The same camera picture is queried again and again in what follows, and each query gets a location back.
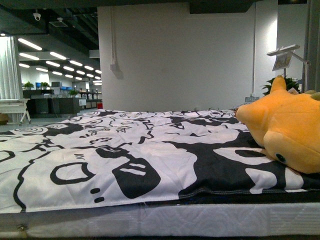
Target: green plant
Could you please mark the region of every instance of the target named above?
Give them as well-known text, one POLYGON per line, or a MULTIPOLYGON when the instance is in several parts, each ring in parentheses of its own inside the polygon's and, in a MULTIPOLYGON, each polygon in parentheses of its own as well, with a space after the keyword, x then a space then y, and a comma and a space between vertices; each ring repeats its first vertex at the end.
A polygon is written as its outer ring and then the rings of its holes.
MULTIPOLYGON (((266 95, 268 95, 270 93, 271 86, 272 86, 272 83, 274 82, 274 80, 275 80, 275 77, 272 78, 269 81, 266 81, 267 83, 270 83, 270 84, 266 84, 266 85, 263 86, 262 89, 267 89, 267 91, 264 92, 263 95, 266 96, 266 95)), ((299 91, 299 83, 297 83, 296 81, 293 81, 293 79, 291 77, 289 77, 289 78, 285 77, 284 80, 285 80, 286 90, 287 91, 292 89, 292 88, 294 88, 295 90, 297 90, 298 93, 300 93, 300 91, 299 91)))
POLYGON ((49 83, 42 81, 41 82, 41 87, 50 87, 49 83))
POLYGON ((34 85, 30 81, 27 81, 23 86, 25 88, 33 88, 34 87, 34 85))
POLYGON ((78 91, 75 90, 75 89, 72 89, 72 90, 69 91, 69 94, 70 94, 70 95, 77 95, 77 94, 78 94, 78 91))

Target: security camera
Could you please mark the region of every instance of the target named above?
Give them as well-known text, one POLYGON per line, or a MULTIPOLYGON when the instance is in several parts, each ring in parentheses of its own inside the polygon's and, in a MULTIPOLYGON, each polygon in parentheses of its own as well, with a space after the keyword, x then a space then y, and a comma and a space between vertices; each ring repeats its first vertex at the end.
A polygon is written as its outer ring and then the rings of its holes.
POLYGON ((34 19, 35 19, 36 21, 40 21, 40 19, 41 19, 41 14, 40 14, 40 13, 35 12, 35 13, 33 14, 33 16, 34 16, 34 19))

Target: stuffed animal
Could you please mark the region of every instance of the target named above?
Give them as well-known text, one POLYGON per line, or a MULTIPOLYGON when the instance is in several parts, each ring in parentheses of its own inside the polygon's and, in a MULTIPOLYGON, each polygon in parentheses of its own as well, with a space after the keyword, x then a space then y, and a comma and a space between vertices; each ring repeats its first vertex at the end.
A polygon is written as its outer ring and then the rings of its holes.
POLYGON ((269 95, 236 111, 258 145, 305 174, 320 172, 320 92, 290 94, 277 76, 269 95))

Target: cartoon print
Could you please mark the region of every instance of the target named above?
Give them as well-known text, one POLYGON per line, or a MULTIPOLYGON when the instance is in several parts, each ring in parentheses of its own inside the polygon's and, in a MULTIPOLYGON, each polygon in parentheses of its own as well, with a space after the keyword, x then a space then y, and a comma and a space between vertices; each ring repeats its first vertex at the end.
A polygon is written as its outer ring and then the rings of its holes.
POLYGON ((318 175, 271 160, 230 112, 98 110, 0 134, 0 146, 1 213, 320 190, 318 175))

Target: ceiling vent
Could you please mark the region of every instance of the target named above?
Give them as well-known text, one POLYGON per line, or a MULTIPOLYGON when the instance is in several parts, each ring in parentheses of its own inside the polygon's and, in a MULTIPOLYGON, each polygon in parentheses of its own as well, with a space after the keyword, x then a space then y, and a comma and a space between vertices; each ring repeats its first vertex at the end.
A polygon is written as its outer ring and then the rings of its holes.
POLYGON ((63 22, 63 18, 62 17, 58 17, 57 20, 58 21, 50 21, 49 23, 51 25, 53 25, 54 27, 56 27, 56 28, 68 27, 68 25, 63 22))

